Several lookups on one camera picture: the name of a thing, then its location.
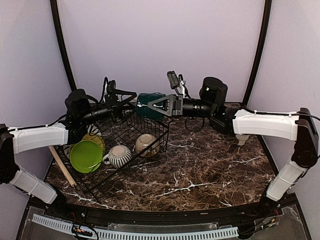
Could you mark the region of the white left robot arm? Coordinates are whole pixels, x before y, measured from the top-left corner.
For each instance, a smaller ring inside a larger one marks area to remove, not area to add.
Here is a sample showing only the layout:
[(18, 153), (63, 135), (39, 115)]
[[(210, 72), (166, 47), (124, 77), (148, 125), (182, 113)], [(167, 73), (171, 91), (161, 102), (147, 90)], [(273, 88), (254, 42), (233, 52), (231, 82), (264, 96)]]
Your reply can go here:
[(70, 206), (64, 196), (50, 184), (31, 174), (15, 162), (15, 155), (44, 147), (71, 145), (87, 133), (87, 126), (106, 119), (116, 119), (131, 109), (137, 94), (132, 91), (107, 89), (104, 102), (86, 94), (84, 89), (72, 91), (65, 99), (65, 115), (53, 123), (27, 127), (0, 126), (0, 182), (10, 184), (51, 205), (60, 218), (67, 218)]

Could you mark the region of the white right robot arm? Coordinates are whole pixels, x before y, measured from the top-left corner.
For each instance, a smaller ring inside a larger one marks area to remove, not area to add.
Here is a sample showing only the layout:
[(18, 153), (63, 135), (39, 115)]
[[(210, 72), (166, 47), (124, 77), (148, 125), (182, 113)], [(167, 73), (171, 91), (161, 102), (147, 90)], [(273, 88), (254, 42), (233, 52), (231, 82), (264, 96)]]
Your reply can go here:
[(307, 108), (297, 112), (263, 112), (245, 107), (225, 106), (228, 87), (216, 77), (205, 77), (199, 98), (184, 98), (182, 94), (166, 95), (148, 102), (149, 109), (162, 115), (199, 117), (223, 135), (235, 135), (241, 142), (248, 135), (278, 137), (294, 141), (291, 159), (280, 170), (266, 189), (262, 201), (255, 205), (255, 213), (266, 217), (286, 191), (313, 167), (319, 159), (319, 134)]

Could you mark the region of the white steel tumbler cup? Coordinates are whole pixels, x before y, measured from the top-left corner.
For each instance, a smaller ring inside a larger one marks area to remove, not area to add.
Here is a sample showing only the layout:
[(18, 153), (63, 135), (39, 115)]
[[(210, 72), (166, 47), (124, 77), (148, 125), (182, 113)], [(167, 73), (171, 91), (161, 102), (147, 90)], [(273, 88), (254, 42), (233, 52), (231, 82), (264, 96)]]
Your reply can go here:
[(250, 135), (249, 134), (236, 134), (234, 138), (234, 142), (238, 146), (244, 146), (249, 139)]

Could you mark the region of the striped round mug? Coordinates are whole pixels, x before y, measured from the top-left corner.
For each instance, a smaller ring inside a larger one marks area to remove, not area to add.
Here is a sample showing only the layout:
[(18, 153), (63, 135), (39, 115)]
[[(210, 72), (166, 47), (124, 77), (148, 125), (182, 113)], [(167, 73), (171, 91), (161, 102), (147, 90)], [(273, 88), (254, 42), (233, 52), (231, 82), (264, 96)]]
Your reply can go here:
[(131, 150), (125, 145), (116, 145), (102, 158), (105, 165), (111, 165), (116, 169), (121, 168), (132, 159)]

